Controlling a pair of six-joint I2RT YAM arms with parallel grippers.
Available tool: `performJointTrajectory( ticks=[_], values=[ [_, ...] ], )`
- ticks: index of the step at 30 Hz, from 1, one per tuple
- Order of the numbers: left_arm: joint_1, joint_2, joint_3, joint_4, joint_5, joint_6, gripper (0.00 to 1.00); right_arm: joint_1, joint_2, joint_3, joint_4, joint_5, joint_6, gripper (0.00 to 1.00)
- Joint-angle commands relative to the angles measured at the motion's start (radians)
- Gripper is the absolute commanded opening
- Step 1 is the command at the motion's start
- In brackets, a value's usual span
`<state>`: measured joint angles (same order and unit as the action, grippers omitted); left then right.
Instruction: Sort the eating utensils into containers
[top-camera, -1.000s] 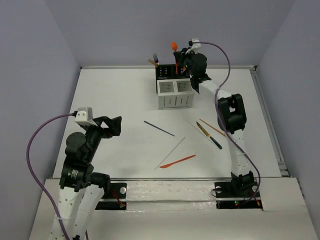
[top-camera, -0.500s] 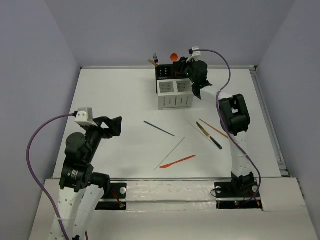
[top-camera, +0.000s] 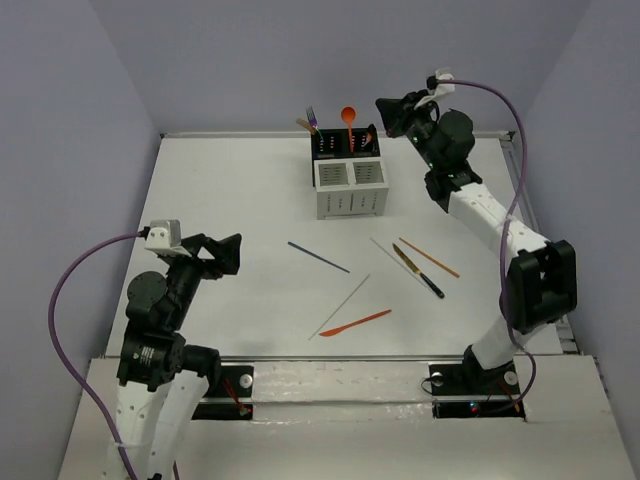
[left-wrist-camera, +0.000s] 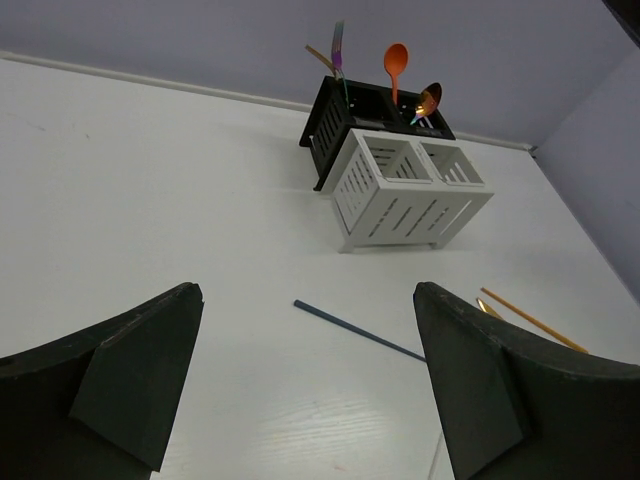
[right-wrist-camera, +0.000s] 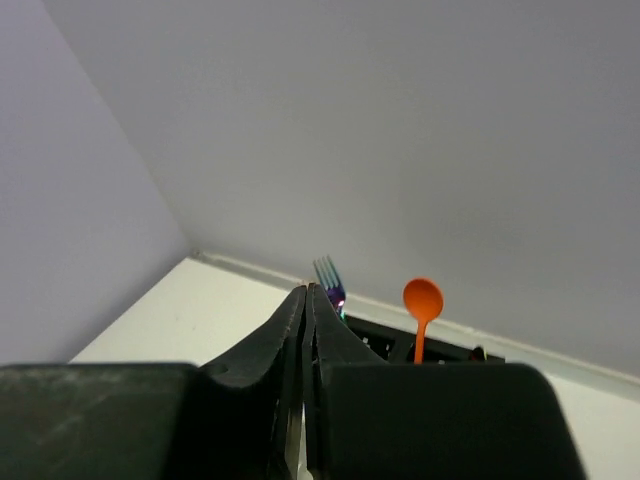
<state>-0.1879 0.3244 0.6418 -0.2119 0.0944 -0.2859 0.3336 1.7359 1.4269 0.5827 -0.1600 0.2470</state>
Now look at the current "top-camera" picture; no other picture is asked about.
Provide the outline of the orange plastic knife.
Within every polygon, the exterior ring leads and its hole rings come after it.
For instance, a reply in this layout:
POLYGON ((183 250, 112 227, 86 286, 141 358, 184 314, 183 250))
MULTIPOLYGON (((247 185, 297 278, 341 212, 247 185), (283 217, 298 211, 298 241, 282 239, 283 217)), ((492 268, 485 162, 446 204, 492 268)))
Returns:
POLYGON ((322 331, 322 332, 319 333, 319 336, 321 336, 321 337, 332 337, 332 336, 335 336, 335 335, 338 335, 338 334, 342 333, 345 330, 348 330, 350 328, 362 325, 364 323, 367 323, 369 321, 378 319, 380 317, 389 315, 390 313, 392 313, 391 309, 383 310, 383 311, 377 312, 375 314, 372 314, 372 315, 366 316, 364 318, 361 318, 359 320, 350 322, 348 324, 344 324, 344 325, 341 325, 341 326, 338 326, 338 327, 335 327, 335 328, 332 328, 332 329, 329 329, 329 330, 322 331))

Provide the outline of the gold metal fork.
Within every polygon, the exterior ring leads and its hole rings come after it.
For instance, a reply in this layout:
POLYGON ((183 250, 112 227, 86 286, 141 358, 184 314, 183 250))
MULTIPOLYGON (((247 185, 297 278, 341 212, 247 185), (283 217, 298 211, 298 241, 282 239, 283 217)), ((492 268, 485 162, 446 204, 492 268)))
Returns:
POLYGON ((307 130, 311 135, 316 134, 316 129, 307 120, 297 118, 295 122, 305 130, 307 130))

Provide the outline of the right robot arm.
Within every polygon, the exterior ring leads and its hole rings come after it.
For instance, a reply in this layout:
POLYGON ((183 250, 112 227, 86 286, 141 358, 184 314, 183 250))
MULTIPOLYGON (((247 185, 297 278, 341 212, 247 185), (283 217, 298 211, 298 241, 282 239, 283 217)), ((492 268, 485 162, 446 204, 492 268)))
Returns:
POLYGON ((442 389, 489 393, 530 339, 576 308, 575 249, 530 229, 491 194, 468 161, 475 136, 465 113, 440 112, 435 96, 425 90, 379 98, 375 105, 386 135, 407 138, 425 161, 430 198, 499 259, 499 318, 466 348, 459 364, 439 376, 442 389))

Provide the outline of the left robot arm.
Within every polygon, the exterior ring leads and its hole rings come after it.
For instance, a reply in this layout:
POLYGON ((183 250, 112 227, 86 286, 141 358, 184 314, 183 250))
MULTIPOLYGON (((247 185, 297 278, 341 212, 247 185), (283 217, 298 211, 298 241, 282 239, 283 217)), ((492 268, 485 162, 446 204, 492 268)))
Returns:
POLYGON ((221 383, 218 350, 187 344, 180 329, 204 280, 235 275, 242 237, 187 238, 154 226, 146 247, 167 264, 145 271, 127 287, 125 329, 117 369, 116 437, 104 479, 168 479, 187 424, 204 395, 221 383))

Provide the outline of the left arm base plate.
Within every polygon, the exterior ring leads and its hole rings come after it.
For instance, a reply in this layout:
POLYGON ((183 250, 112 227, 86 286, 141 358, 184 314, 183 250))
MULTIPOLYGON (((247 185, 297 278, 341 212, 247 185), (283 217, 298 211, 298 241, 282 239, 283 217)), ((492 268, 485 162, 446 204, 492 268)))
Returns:
POLYGON ((222 364, 221 379, 200 400, 193 420, 250 421, 253 419, 254 366, 222 364))

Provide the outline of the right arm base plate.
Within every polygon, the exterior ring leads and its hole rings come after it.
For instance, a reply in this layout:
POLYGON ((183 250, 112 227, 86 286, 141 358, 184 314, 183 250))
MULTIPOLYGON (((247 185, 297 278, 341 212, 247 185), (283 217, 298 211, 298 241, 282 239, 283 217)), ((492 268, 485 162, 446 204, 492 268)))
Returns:
POLYGON ((461 364, 431 364, 420 387, 432 398, 436 419, 526 417, 513 362, 478 383, 464 378, 461 364))

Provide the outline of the dark blue chopstick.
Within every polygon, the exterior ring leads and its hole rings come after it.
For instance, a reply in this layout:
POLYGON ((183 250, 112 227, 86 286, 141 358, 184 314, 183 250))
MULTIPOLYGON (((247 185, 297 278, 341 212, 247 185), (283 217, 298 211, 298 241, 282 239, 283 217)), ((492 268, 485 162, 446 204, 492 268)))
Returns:
POLYGON ((292 247, 292 248, 294 248, 294 249, 296 249, 296 250, 298 250, 298 251, 300 251, 300 252, 302 252, 302 253, 304 253, 304 254, 306 254, 306 255, 308 255, 308 256, 310 256, 310 257, 312 257, 312 258, 314 258, 314 259, 316 259, 316 260, 318 260, 318 261, 320 261, 320 262, 323 262, 323 263, 325 263, 327 265, 330 265, 330 266, 332 266, 332 267, 334 267, 334 268, 336 268, 336 269, 338 269, 338 270, 340 270, 340 271, 342 271, 344 273, 348 273, 348 274, 351 273, 350 270, 344 268, 343 266, 341 266, 341 265, 339 265, 339 264, 337 264, 335 262, 332 262, 332 261, 328 260, 327 258, 322 257, 321 255, 319 255, 319 254, 317 254, 315 252, 312 252, 312 251, 310 251, 310 250, 308 250, 308 249, 306 249, 306 248, 304 248, 304 247, 302 247, 302 246, 300 246, 300 245, 298 245, 298 244, 296 244, 294 242, 288 241, 287 245, 292 247))

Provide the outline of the orange plastic spoon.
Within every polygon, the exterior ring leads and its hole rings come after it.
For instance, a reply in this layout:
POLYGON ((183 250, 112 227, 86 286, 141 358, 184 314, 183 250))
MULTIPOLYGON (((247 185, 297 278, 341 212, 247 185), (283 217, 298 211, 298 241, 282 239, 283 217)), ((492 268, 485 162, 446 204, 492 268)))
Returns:
POLYGON ((354 152, 353 122, 356 116, 356 111, 352 106, 346 106, 341 111, 341 119, 347 126, 348 147, 351 153, 354 152))

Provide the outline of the iridescent metal fork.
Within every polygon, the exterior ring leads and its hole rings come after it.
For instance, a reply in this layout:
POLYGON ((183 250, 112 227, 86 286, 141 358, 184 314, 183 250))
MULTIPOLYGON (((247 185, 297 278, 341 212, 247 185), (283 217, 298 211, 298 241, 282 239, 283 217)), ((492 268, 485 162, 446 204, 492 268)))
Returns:
POLYGON ((306 116, 307 116, 307 121, 309 122, 309 124, 311 125, 314 134, 320 139, 323 139, 322 133, 319 129, 319 125, 318 125, 318 120, 316 118, 314 109, 312 106, 309 106, 306 108, 306 116))

